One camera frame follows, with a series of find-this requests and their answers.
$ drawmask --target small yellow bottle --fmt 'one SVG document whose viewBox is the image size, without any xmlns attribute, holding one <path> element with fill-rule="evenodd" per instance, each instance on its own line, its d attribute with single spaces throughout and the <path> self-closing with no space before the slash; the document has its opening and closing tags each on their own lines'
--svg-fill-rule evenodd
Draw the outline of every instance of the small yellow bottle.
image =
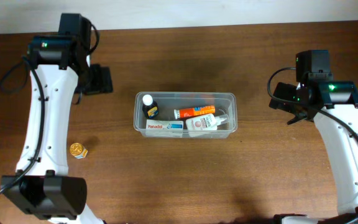
<svg viewBox="0 0 358 224">
<path fill-rule="evenodd" d="M 70 146 L 70 153 L 77 159 L 85 158 L 88 150 L 80 143 L 74 143 Z"/>
</svg>

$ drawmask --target dark glass bottle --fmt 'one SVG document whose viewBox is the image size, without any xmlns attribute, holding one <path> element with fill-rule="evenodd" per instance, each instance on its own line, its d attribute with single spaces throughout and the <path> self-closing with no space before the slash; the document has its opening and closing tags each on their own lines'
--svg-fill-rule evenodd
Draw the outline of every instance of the dark glass bottle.
<svg viewBox="0 0 358 224">
<path fill-rule="evenodd" d="M 153 100 L 152 96 L 150 95 L 143 96 L 142 110 L 144 116 L 147 119 L 154 119 L 158 115 L 158 105 L 157 102 Z"/>
</svg>

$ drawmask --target yellow lid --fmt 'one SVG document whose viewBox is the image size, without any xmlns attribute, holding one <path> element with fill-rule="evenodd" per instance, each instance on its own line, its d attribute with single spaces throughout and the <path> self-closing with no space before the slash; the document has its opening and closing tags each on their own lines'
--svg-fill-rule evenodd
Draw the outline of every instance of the yellow lid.
<svg viewBox="0 0 358 224">
<path fill-rule="evenodd" d="M 82 153 L 82 151 L 84 151 L 84 146 L 81 145 L 80 143 L 74 143 L 70 146 L 70 153 L 73 156 L 78 156 Z"/>
</svg>

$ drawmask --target bottle label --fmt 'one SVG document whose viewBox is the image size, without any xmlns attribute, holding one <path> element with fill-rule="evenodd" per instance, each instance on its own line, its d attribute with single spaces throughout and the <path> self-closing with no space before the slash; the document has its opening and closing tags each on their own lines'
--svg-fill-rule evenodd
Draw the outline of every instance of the bottle label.
<svg viewBox="0 0 358 224">
<path fill-rule="evenodd" d="M 149 116 L 149 118 L 153 118 L 157 114 L 158 114 L 158 110 L 157 110 L 156 106 L 154 106 L 153 108 L 149 109 L 149 111 L 147 112 L 147 115 Z"/>
</svg>

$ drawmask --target gray plastic container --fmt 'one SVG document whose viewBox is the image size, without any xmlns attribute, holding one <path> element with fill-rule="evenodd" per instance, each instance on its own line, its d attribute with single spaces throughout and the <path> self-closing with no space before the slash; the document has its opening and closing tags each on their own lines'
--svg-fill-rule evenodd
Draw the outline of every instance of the gray plastic container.
<svg viewBox="0 0 358 224">
<path fill-rule="evenodd" d="M 168 130 L 146 130 L 147 118 L 144 116 L 143 96 L 150 94 L 158 104 L 158 115 L 154 120 L 159 121 L 183 121 L 183 134 L 170 135 Z M 237 130 L 237 105 L 236 97 L 232 93 L 190 93 L 190 92 L 140 92 L 136 95 L 134 111 L 134 128 L 145 137 L 154 138 L 190 138 L 186 127 L 189 118 L 175 119 L 173 110 L 194 108 L 197 106 L 215 106 L 215 116 L 228 114 L 229 122 L 218 126 L 216 131 L 194 131 L 194 138 L 224 139 Z"/>
</svg>

